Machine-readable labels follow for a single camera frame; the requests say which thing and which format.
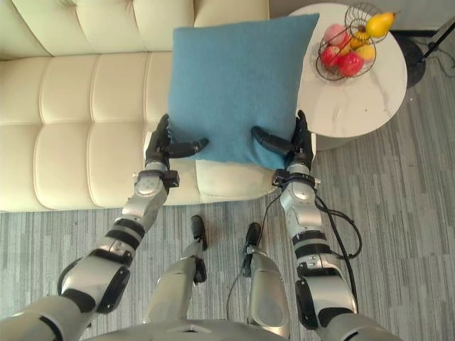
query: cushion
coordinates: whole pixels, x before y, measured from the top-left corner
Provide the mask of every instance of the cushion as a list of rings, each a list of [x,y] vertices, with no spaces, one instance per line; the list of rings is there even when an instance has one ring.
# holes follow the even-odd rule
[[[179,141],[206,137],[195,158],[283,168],[250,129],[290,139],[303,57],[319,15],[178,28],[168,112]]]

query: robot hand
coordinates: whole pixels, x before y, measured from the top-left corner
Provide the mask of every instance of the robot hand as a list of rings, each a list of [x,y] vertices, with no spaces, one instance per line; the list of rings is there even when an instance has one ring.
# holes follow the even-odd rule
[[[316,135],[308,130],[305,114],[299,110],[296,117],[296,126],[291,141],[268,134],[262,128],[254,126],[251,129],[253,137],[264,148],[285,157],[285,165],[297,161],[303,163],[308,169],[316,153]]]
[[[168,130],[169,115],[165,114],[156,130],[148,133],[146,137],[145,166],[153,162],[159,162],[169,169],[170,158],[186,158],[202,151],[208,145],[207,139],[200,139],[190,143],[171,144],[171,136]]]

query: white marble tabletop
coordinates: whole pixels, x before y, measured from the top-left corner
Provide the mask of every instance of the white marble tabletop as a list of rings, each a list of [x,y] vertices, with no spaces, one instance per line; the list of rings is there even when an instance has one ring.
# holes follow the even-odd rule
[[[344,24],[347,9],[341,4],[314,4],[291,14],[319,13],[304,57],[297,109],[304,110],[312,132],[333,138],[360,136],[385,124],[400,107],[407,85],[406,62],[390,33],[376,45],[375,64],[364,75],[334,82],[317,73],[323,33],[332,23]]]

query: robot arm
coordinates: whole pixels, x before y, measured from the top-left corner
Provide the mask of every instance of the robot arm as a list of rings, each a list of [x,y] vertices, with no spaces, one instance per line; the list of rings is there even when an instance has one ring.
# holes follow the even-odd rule
[[[314,330],[323,341],[399,341],[358,314],[339,260],[328,245],[315,204],[320,182],[310,176],[314,144],[303,112],[299,112],[291,143],[259,127],[254,127],[252,134],[265,148],[286,159],[286,170],[277,170],[274,185],[282,189],[280,202],[296,255],[299,280],[295,289],[301,324]]]
[[[155,222],[178,174],[169,159],[193,155],[208,140],[171,144],[168,116],[159,122],[145,153],[145,170],[135,180],[134,194],[106,235],[85,257],[60,275],[58,296],[48,296],[0,321],[2,341],[76,341],[97,313],[119,304],[129,280],[137,247]]]

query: black stand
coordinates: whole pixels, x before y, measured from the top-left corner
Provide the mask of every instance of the black stand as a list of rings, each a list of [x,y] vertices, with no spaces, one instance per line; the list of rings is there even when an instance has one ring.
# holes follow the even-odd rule
[[[428,58],[429,55],[432,54],[434,50],[437,50],[438,46],[442,41],[455,29],[455,21],[450,25],[450,27],[442,34],[442,36],[436,40],[436,43],[429,43],[428,44],[428,51],[417,61],[418,63],[421,63],[425,61],[425,59]]]
[[[455,22],[436,41],[428,44],[428,51],[424,54],[419,46],[409,37],[401,36],[398,32],[394,37],[400,46],[406,60],[407,66],[407,88],[415,86],[424,77],[425,60],[439,47],[439,44],[455,29]]]

